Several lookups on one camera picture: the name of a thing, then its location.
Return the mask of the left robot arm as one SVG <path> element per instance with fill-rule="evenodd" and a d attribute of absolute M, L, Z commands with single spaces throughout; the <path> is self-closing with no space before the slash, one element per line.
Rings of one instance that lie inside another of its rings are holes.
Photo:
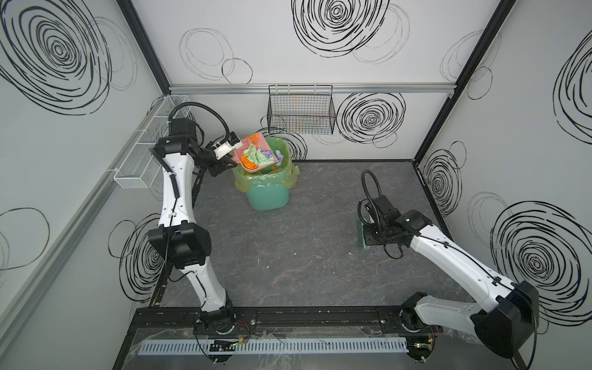
<path fill-rule="evenodd" d="M 201 127 L 179 115 L 185 108 L 210 113 L 223 126 L 223 136 L 205 143 Z M 211 263 L 211 235 L 197 224 L 194 206 L 205 174 L 217 177 L 237 166 L 230 152 L 240 141 L 222 116 L 203 103 L 188 101 L 175 106 L 166 122 L 168 134 L 150 148 L 163 171 L 163 200 L 157 227 L 148 232 L 148 241 L 194 288 L 199 303 L 195 323 L 226 335 L 234 330 L 236 314 Z"/>

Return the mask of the pink plastic dustpan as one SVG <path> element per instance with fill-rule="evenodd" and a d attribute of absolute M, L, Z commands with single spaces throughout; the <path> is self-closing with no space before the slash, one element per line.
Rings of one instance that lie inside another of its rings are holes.
<path fill-rule="evenodd" d="M 234 149 L 232 160 L 249 174 L 257 173 L 279 163 L 276 153 L 261 133 L 243 139 Z"/>

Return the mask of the green paper scrap front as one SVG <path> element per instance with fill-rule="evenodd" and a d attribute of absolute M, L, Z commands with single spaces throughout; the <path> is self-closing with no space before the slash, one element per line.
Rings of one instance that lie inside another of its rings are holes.
<path fill-rule="evenodd" d="M 274 162 L 274 154 L 270 150 L 257 148 L 253 143 L 243 151 L 241 156 L 241 163 L 248 170 L 256 170 Z"/>

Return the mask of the green trash bin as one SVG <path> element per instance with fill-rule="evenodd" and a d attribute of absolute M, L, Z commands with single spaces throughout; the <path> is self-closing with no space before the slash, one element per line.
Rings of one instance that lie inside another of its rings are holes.
<path fill-rule="evenodd" d="M 283 208 L 289 202 L 290 190 L 282 185 L 255 188 L 244 193 L 251 207 L 256 211 L 270 211 Z"/>

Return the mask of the orange paper scrap far right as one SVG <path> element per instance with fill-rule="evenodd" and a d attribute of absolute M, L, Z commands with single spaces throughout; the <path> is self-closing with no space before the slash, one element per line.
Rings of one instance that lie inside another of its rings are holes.
<path fill-rule="evenodd" d="M 259 139 L 260 139 L 259 134 L 254 134 L 254 135 L 247 137 L 248 142 L 254 144 L 254 146 L 258 145 Z"/>

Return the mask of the white mesh wall shelf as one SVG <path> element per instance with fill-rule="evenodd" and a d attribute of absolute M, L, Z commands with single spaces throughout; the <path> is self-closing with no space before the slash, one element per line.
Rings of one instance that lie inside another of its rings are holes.
<path fill-rule="evenodd" d="M 149 189 L 161 172 L 150 148 L 161 137 L 168 136 L 168 117 L 171 111 L 189 100 L 185 95 L 168 95 L 155 100 L 148 114 L 134 133 L 134 141 L 118 165 L 114 181 L 125 190 Z"/>

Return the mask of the purple paper scrap right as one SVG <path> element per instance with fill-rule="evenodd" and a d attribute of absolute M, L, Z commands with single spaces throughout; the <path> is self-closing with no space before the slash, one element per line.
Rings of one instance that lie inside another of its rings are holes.
<path fill-rule="evenodd" d="M 284 156 L 280 150 L 267 150 L 261 148 L 257 158 L 259 159 L 260 165 L 275 161 L 277 162 L 277 165 L 280 166 Z"/>

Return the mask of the orange paper scrap centre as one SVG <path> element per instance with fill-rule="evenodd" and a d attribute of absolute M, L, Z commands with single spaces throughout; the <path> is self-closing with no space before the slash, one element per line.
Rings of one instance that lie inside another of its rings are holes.
<path fill-rule="evenodd" d="M 245 168 L 245 170 L 247 171 L 255 171 L 258 169 L 258 165 L 255 162 L 251 161 L 245 154 L 241 155 L 240 163 L 243 166 L 243 168 Z"/>

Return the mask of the yellow-green bin liner bag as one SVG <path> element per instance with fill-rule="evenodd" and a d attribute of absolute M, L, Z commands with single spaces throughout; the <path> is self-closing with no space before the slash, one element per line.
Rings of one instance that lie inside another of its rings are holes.
<path fill-rule="evenodd" d="M 232 173 L 236 188 L 242 192 L 254 190 L 255 188 L 282 185 L 287 189 L 293 188 L 300 175 L 300 170 L 291 159 L 291 149 L 287 142 L 279 138 L 267 138 L 267 143 L 273 151 L 279 150 L 283 156 L 282 165 L 269 166 L 256 173 L 248 173 L 240 164 Z"/>

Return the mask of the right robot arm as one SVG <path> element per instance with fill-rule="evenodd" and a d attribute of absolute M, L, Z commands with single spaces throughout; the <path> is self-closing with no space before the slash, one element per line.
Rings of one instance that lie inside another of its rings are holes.
<path fill-rule="evenodd" d="M 401 305 L 402 327 L 417 333 L 436 326 L 471 335 L 494 354 L 524 368 L 520 349 L 527 340 L 537 340 L 538 290 L 529 282 L 515 282 L 489 268 L 419 211 L 400 212 L 380 187 L 372 196 L 368 180 L 378 181 L 372 171 L 362 171 L 364 197 L 357 205 L 362 247 L 410 248 L 433 262 L 473 299 L 456 302 L 417 292 Z"/>

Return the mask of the orange paper scrap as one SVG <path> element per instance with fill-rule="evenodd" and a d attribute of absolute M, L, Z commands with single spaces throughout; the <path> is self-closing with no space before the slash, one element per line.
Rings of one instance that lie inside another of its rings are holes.
<path fill-rule="evenodd" d="M 254 146 L 258 145 L 259 139 L 260 139 L 259 134 L 254 134 L 254 135 L 247 137 L 248 142 L 254 144 Z"/>
<path fill-rule="evenodd" d="M 247 171 L 255 171 L 258 169 L 258 165 L 255 162 L 251 161 L 245 154 L 241 155 L 240 163 L 243 166 L 243 168 L 245 168 L 245 170 Z"/>

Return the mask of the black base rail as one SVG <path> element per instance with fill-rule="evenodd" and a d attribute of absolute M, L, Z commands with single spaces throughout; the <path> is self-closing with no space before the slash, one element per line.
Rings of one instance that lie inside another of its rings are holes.
<path fill-rule="evenodd" d="M 245 323 L 252 332 L 263 328 L 377 325 L 383 331 L 424 329 L 409 309 L 394 306 L 237 307 L 206 313 L 195 307 L 140 308 L 132 325 L 140 328 L 192 328 Z"/>

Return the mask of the teal hand brush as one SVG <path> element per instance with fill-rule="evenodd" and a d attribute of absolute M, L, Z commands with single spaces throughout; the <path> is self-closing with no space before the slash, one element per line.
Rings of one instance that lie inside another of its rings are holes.
<path fill-rule="evenodd" d="M 365 239 L 365 224 L 361 220 L 357 220 L 356 227 L 359 247 L 363 250 L 368 250 L 369 246 L 367 245 Z"/>

